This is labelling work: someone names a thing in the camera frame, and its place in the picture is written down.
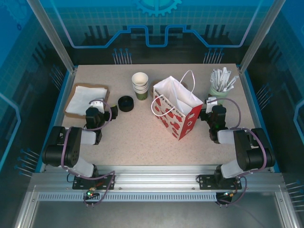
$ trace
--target black cup lid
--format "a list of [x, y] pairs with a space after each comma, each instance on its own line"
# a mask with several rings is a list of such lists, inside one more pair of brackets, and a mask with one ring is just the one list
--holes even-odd
[[129, 112], [134, 108], [133, 98], [130, 96], [122, 96], [118, 100], [118, 107], [123, 112]]

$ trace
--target table surface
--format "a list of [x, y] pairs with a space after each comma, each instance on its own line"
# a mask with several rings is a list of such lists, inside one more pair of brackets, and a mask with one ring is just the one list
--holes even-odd
[[[81, 65], [78, 66], [74, 83], [91, 83], [109, 86], [110, 106], [117, 104], [123, 95], [134, 99], [131, 112], [119, 111], [104, 129], [99, 145], [81, 145], [81, 156], [96, 165], [199, 165], [223, 164], [236, 158], [234, 145], [215, 144], [209, 138], [209, 127], [205, 121], [197, 120], [193, 130], [177, 141], [151, 112], [152, 97], [139, 101], [132, 87], [131, 77], [136, 72], [145, 72], [149, 83], [156, 79], [173, 76], [180, 80], [191, 69], [195, 75], [194, 95], [204, 101], [208, 97], [210, 74], [213, 69], [227, 67], [231, 78], [238, 74], [235, 64], [157, 64], [157, 65]], [[193, 79], [185, 77], [188, 88]], [[228, 98], [237, 102], [242, 113], [240, 127], [253, 128], [254, 124], [240, 79], [234, 84]], [[226, 126], [238, 122], [238, 110], [229, 101]], [[64, 117], [63, 126], [83, 127], [84, 119]]]

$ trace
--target paper bag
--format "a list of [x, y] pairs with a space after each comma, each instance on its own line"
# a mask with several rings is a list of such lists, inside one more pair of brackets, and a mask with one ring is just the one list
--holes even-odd
[[188, 72], [192, 73], [193, 90], [195, 78], [191, 70], [188, 70], [179, 82], [170, 76], [153, 87], [151, 110], [167, 130], [178, 140], [188, 134], [200, 114], [203, 102], [193, 95], [182, 84], [182, 80]]

